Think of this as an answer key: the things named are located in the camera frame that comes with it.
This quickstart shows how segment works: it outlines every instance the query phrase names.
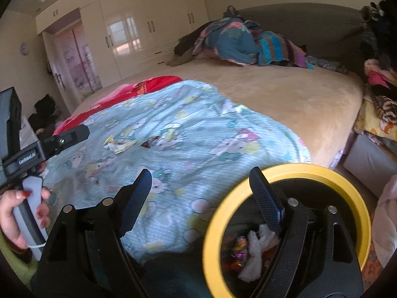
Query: camera grip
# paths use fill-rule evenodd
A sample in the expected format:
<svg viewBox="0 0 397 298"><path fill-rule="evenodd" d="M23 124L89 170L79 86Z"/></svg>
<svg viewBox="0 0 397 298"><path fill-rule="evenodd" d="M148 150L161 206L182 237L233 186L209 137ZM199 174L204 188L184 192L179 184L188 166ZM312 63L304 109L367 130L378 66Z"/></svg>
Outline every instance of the camera grip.
<svg viewBox="0 0 397 298"><path fill-rule="evenodd" d="M33 256L40 261L48 234L46 229L40 229L39 220L36 218L37 207L41 204L41 189L43 179L37 176L28 176L22 181L24 190L29 191L30 196L21 205L13 209L13 214L21 234L27 245L32 250Z"/></svg>

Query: yellow rim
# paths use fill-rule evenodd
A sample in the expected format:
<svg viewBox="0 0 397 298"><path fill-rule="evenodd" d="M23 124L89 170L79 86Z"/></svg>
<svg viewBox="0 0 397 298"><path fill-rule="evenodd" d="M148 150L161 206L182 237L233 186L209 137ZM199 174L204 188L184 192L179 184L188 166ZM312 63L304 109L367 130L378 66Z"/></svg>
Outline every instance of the yellow rim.
<svg viewBox="0 0 397 298"><path fill-rule="evenodd" d="M290 178L306 178L321 182L349 204L357 228L356 252L361 270L371 245L371 222L367 207L359 192L336 172L313 164L284 164L263 170L270 183ZM226 285L220 267L220 251L226 227L237 208L252 195L249 181L238 185L216 210L207 230L203 248L203 269L207 285L215 298L235 298Z"/></svg>

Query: person's hand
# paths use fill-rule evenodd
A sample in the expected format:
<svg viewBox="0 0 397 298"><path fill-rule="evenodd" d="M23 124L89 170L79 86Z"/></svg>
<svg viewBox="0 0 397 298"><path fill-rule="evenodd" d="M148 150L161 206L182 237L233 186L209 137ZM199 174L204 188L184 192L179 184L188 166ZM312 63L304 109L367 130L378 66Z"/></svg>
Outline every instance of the person's hand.
<svg viewBox="0 0 397 298"><path fill-rule="evenodd" d="M44 171L46 167L45 162L37 167L38 173ZM18 228L17 222L15 221L12 210L21 204L30 192L23 190L7 190L0 198L0 229L8 240L13 243L17 248L25 250L28 248L25 239L23 238L21 231ZM50 190L47 187L41 189L41 197L48 199L51 195ZM48 217L50 209L46 202L42 202L36 210L36 218L39 219L39 225L41 228L48 227L50 224L50 218Z"/></svg>

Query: light blue blanket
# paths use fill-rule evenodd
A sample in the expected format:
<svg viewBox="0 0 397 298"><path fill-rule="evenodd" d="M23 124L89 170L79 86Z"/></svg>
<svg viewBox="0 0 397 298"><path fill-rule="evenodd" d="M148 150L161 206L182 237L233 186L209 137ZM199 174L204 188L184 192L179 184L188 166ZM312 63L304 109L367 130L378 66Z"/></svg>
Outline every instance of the light blue blanket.
<svg viewBox="0 0 397 298"><path fill-rule="evenodd" d="M289 128L193 80L112 106L84 124L88 140L49 160L51 214L68 203L94 206L149 169L152 189L122 238L140 262L186 251L202 238L216 207L251 168L310 162Z"/></svg>

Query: door handle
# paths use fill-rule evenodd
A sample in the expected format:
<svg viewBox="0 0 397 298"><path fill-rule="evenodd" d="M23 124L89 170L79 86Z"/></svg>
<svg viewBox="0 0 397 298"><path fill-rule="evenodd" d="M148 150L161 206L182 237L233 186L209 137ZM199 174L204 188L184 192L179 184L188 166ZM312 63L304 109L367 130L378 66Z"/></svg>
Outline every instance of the door handle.
<svg viewBox="0 0 397 298"><path fill-rule="evenodd" d="M62 85L63 89L66 89L66 86L64 84L64 81L62 80L62 76L61 74L56 75L56 77L58 78L58 82Z"/></svg>

